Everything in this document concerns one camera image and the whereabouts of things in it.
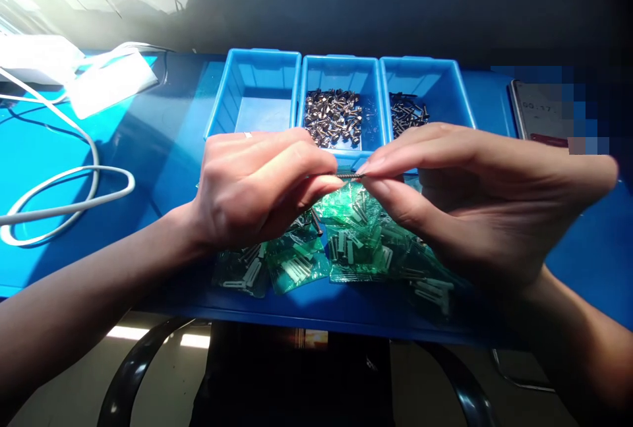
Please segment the metal screw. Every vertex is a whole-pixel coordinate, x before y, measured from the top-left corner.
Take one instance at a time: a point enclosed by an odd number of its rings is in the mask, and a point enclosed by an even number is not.
[[[336,176],[341,180],[360,179],[364,177],[364,175],[361,173],[337,173]]]
[[[317,212],[315,211],[314,208],[310,209],[310,215],[312,216],[312,224],[315,226],[317,234],[321,236],[323,234],[323,230],[321,229],[321,226],[318,225],[319,219],[318,219]]]

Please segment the fingernail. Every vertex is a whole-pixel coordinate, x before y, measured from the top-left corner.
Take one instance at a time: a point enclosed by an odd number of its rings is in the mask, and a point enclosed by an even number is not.
[[[366,171],[368,167],[369,167],[369,162],[366,161],[363,165],[361,165],[361,167],[358,169],[356,173],[362,175],[363,172]]]
[[[358,169],[358,172],[356,173],[360,173],[360,174],[367,174],[369,171],[374,171],[376,168],[379,168],[381,163],[384,162],[384,157],[379,158],[376,161],[366,161],[363,165],[361,165],[361,167]]]

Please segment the finger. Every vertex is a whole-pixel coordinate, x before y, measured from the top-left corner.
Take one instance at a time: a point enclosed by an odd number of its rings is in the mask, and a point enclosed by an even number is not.
[[[344,185],[343,180],[333,175],[305,179],[270,213],[270,217],[262,227],[260,234],[264,239],[275,239],[281,236],[292,222],[311,208],[313,204]]]
[[[277,134],[277,132],[251,132],[250,138],[262,138],[265,136],[270,136],[271,134]],[[232,140],[246,140],[245,132],[233,132],[231,134],[215,134],[209,137],[207,142],[231,142]]]
[[[261,204],[272,207],[309,175],[335,173],[336,157],[317,146],[300,141],[292,144],[257,172],[248,177],[249,183],[262,191]]]
[[[363,185],[397,224],[431,245],[467,238],[462,221],[440,211],[410,186],[393,179],[370,177],[363,179]]]
[[[481,130],[466,129],[443,137],[397,149],[365,169],[366,175],[398,175],[412,168],[439,169],[457,167],[477,174],[494,176],[498,171],[516,175],[544,175],[550,163],[568,166],[562,149],[536,142],[511,139]]]
[[[253,145],[250,145],[250,140],[253,139],[246,139],[240,144],[233,144],[235,146],[233,151],[223,156],[221,164],[226,168],[239,167],[240,173],[250,175],[285,149],[298,142],[309,145],[316,150],[318,149],[308,131],[299,127],[294,127],[284,132],[277,132],[268,138],[254,142]]]
[[[405,130],[400,137],[393,142],[377,149],[367,160],[367,163],[359,169],[359,173],[368,168],[369,164],[376,162],[388,154],[395,152],[396,150],[420,142],[426,142],[433,140],[452,132],[458,132],[464,130],[466,127],[456,126],[445,123],[431,123],[422,127],[409,127]]]

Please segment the blue storage bin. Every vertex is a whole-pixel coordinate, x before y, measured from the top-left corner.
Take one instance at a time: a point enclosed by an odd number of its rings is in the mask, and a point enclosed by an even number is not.
[[[350,55],[305,56],[298,96],[297,126],[303,127],[305,98],[308,92],[316,89],[342,89],[359,94],[358,105],[363,108],[360,144],[352,147],[351,140],[344,142],[340,139],[332,149],[341,165],[354,163],[354,168],[357,168],[358,161],[364,161],[371,152],[386,143],[378,59]]]
[[[205,138],[230,132],[280,132],[294,125],[301,54],[229,51]]]
[[[428,57],[380,59],[386,139],[394,139],[389,93],[415,94],[417,105],[427,105],[429,122],[476,128],[460,68],[455,60]]]

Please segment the blue workbench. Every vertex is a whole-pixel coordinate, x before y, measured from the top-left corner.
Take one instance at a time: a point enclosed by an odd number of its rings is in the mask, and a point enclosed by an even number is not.
[[[223,56],[169,53],[149,58],[161,84],[80,124],[96,141],[104,165],[131,171],[136,190],[86,212],[61,236],[34,248],[0,243],[0,297],[10,297],[47,274],[148,225],[196,193],[202,133],[222,71]],[[506,87],[511,78],[463,72],[479,128],[516,136]],[[60,109],[75,118],[69,104]],[[0,214],[46,178],[87,162],[88,146],[46,108],[20,103],[0,109]],[[124,179],[104,174],[99,194],[121,188]],[[82,200],[89,182],[80,177],[35,197],[29,208]],[[18,237],[39,235],[60,219],[21,225]],[[548,257],[554,273],[590,303],[633,329],[633,199],[620,182],[585,212]],[[191,267],[151,294],[139,307],[166,314],[327,329],[443,343],[511,346],[494,310],[477,294],[468,318],[437,326],[407,304],[399,285],[335,285],[320,280],[282,297],[263,300],[210,286],[210,269]]]

